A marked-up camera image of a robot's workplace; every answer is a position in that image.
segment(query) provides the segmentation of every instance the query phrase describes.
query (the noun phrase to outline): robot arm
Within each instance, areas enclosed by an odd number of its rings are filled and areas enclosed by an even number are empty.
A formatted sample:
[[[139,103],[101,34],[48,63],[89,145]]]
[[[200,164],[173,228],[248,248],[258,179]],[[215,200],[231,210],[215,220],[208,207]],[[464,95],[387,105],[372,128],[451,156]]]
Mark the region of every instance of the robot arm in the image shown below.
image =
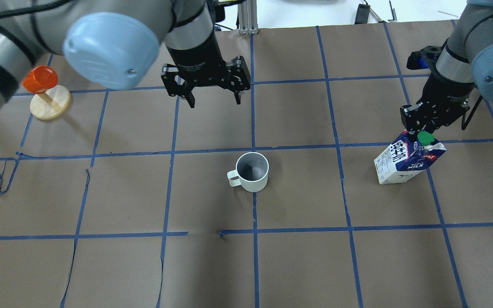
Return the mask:
[[[123,90],[140,82],[163,41],[176,64],[162,72],[169,95],[193,107],[194,86],[221,86],[236,99],[250,89],[244,59],[221,57],[206,0],[1,0],[0,12],[40,6],[50,8],[0,19],[0,107],[44,53],[64,55],[85,78]]]
[[[422,97],[401,107],[404,127],[412,139],[448,126],[469,110],[466,100],[476,86],[493,102],[493,1],[468,0],[456,28],[442,47],[414,52],[409,69],[429,68]]]

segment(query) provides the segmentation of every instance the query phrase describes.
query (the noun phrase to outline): wooden disc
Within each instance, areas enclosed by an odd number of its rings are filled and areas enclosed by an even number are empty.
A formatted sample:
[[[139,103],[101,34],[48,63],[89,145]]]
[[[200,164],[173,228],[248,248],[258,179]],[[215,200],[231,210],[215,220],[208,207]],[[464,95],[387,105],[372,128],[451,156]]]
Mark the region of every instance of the wooden disc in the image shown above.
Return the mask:
[[[45,93],[34,95],[30,103],[30,111],[37,119],[51,120],[62,115],[71,101],[70,91],[65,86],[57,85]]]

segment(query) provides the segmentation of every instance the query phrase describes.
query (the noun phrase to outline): mug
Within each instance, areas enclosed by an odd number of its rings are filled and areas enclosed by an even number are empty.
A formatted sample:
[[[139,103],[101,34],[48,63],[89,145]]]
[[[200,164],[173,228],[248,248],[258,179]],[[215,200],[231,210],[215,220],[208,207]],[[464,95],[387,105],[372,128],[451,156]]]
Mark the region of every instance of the mug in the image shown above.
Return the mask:
[[[227,173],[227,179],[231,187],[241,185],[246,191],[256,193],[266,187],[269,171],[270,164],[264,155],[248,152],[239,157],[235,170]]]

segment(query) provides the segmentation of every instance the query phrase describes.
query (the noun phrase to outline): metal bracket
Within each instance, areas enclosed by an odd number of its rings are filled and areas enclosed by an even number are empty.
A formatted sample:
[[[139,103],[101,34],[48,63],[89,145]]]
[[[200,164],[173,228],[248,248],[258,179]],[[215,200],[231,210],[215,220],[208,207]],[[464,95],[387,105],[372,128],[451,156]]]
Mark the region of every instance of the metal bracket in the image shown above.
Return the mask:
[[[256,17],[256,0],[246,0],[239,4],[239,34],[258,34],[258,18]]]

